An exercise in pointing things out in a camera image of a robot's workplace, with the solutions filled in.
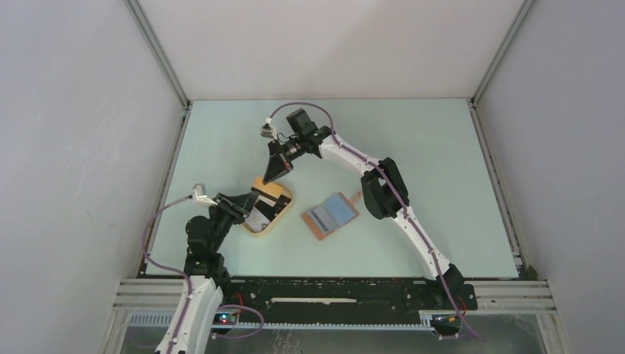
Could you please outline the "tan credit card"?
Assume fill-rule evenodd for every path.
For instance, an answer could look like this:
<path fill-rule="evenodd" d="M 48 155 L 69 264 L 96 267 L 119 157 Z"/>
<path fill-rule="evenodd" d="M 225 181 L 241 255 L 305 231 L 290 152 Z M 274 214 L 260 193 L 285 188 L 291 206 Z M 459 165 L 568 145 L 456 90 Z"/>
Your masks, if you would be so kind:
<path fill-rule="evenodd" d="M 251 191 L 259 193 L 259 200 L 267 205 L 273 206 L 279 200 L 283 192 L 283 187 L 275 183 L 263 183 L 261 176 L 257 176 L 252 184 Z"/>

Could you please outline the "yellow oval tray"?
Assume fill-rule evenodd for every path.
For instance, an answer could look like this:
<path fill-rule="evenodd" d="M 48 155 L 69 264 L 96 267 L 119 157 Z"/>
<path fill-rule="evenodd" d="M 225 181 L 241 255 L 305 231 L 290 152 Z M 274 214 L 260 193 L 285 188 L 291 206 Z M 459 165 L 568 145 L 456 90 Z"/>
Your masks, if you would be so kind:
<path fill-rule="evenodd" d="M 262 177 L 256 177 L 252 192 L 258 192 L 259 198 L 242 228 L 254 237 L 264 237 L 288 213 L 293 205 L 293 192 L 281 183 L 264 184 Z"/>

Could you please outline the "white VIP credit card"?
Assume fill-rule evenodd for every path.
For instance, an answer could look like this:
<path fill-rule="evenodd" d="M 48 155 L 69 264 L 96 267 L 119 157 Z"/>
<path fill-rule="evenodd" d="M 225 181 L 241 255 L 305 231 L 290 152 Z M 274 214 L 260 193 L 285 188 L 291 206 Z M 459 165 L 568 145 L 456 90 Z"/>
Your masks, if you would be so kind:
<path fill-rule="evenodd" d="M 254 207 L 245 220 L 245 224 L 252 233 L 263 232 L 270 224 L 270 220 Z"/>

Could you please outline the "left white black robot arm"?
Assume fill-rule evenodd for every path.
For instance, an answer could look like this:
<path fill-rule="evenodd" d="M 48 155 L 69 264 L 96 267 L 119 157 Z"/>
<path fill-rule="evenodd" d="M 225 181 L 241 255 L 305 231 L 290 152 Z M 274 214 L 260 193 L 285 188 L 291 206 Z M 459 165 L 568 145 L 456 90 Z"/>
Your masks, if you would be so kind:
<path fill-rule="evenodd" d="M 209 198 L 203 191 L 203 185 L 197 184 L 192 194 L 163 206 L 150 218 L 142 233 L 142 241 L 145 241 L 156 218 L 170 207 L 193 201 L 209 212 L 207 217 L 199 215 L 189 219 L 184 227 L 187 248 L 182 270 L 162 265 L 146 249 L 142 250 L 148 263 L 184 279 L 174 316 L 155 353 L 205 352 L 215 315 L 233 297 L 231 278 L 219 248 L 230 229 L 242 224 L 249 216 L 258 197 L 258 192 L 247 192 L 242 195 L 219 193 Z"/>

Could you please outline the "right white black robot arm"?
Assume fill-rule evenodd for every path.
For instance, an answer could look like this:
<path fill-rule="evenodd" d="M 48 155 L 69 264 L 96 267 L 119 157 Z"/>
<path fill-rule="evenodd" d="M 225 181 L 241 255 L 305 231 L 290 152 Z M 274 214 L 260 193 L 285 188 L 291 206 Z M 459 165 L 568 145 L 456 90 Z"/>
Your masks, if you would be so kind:
<path fill-rule="evenodd" d="M 457 300 L 465 279 L 417 220 L 396 162 L 390 157 L 376 159 L 358 150 L 342 139 L 333 125 L 317 126 L 303 107 L 304 104 L 300 103 L 299 109 L 287 115 L 293 135 L 286 142 L 279 141 L 279 134 L 270 117 L 261 127 L 261 135 L 270 140 L 263 184 L 291 172 L 294 161 L 304 154 L 313 154 L 356 172 L 369 213 L 378 220 L 391 219 L 416 251 L 430 286 L 428 296 L 431 303 L 437 308 L 451 306 Z"/>

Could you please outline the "black VIP credit card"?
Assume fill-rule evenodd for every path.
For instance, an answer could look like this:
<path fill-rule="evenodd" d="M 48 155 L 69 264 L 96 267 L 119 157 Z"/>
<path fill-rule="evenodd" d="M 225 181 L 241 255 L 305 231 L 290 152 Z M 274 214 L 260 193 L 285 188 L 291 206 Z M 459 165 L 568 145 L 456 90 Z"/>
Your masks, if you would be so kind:
<path fill-rule="evenodd" d="M 262 214 L 264 214 L 270 222 L 274 221 L 277 217 L 284 214 L 287 208 L 290 206 L 292 202 L 291 198 L 288 198 L 285 195 L 281 195 L 275 204 L 270 205 L 267 202 L 259 199 L 254 207 L 256 207 Z"/>

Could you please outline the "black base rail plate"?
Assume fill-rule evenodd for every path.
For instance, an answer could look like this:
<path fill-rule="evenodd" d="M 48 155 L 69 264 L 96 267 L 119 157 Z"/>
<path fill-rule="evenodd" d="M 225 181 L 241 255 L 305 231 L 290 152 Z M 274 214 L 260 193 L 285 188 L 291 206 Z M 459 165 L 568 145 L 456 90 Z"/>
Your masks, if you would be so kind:
<path fill-rule="evenodd" d="M 245 307 L 242 324 L 267 325 L 417 325 L 428 311 L 478 309 L 472 285 L 447 296 L 415 277 L 235 277 L 223 304 Z"/>

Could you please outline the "aluminium frame rail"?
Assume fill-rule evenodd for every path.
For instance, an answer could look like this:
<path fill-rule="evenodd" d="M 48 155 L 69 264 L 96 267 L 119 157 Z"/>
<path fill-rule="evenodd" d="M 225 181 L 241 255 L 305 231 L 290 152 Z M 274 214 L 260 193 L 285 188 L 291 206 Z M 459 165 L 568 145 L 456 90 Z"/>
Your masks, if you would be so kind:
<path fill-rule="evenodd" d="M 227 303 L 259 311 L 267 329 L 416 329 L 455 313 L 420 278 L 235 277 Z M 455 296 L 465 315 L 554 314 L 545 281 L 468 280 Z"/>

